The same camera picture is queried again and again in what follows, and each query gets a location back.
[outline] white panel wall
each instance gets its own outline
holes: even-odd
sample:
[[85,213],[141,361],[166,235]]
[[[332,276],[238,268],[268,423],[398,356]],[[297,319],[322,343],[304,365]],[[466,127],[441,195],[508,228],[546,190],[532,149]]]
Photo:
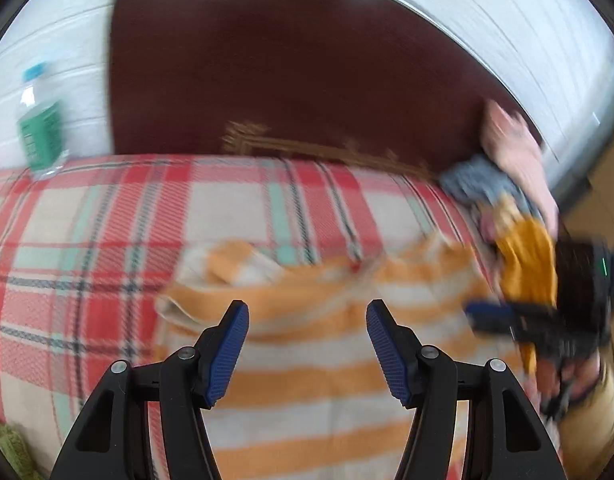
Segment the white panel wall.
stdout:
[[[613,92],[614,38],[587,0],[399,0],[496,74],[546,140],[554,170],[593,132]],[[24,163],[16,132],[22,71],[52,62],[76,156],[111,150],[106,102],[113,0],[30,0],[0,42],[0,167]]]

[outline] plaid bedspread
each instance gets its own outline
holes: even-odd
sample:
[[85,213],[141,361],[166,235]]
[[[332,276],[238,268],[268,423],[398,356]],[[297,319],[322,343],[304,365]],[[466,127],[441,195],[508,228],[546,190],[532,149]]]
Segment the plaid bedspread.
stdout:
[[45,182],[0,172],[0,421],[39,466],[111,362],[151,359],[153,303],[190,244],[237,237],[281,264],[363,258],[439,227],[490,254],[440,190],[267,158],[110,156]]

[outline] water bottle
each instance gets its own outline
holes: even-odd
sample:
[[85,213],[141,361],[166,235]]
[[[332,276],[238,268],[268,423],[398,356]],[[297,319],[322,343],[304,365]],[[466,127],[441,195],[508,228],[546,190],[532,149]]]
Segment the water bottle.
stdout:
[[24,71],[18,115],[24,154],[36,180],[58,173],[69,155],[62,145],[60,102],[46,69],[45,63],[39,63]]

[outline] brown headboard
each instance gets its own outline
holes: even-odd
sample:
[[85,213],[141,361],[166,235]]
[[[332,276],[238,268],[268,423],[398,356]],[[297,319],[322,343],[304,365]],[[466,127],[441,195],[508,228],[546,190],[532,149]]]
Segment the brown headboard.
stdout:
[[393,0],[116,0],[110,41],[120,154],[280,153],[438,172],[480,150],[485,98],[521,110]]

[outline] green towel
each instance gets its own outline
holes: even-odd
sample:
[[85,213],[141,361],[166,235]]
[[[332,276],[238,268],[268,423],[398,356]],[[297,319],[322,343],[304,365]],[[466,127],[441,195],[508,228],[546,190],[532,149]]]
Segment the green towel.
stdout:
[[4,424],[0,424],[0,450],[21,480],[44,480],[34,469],[20,433]]

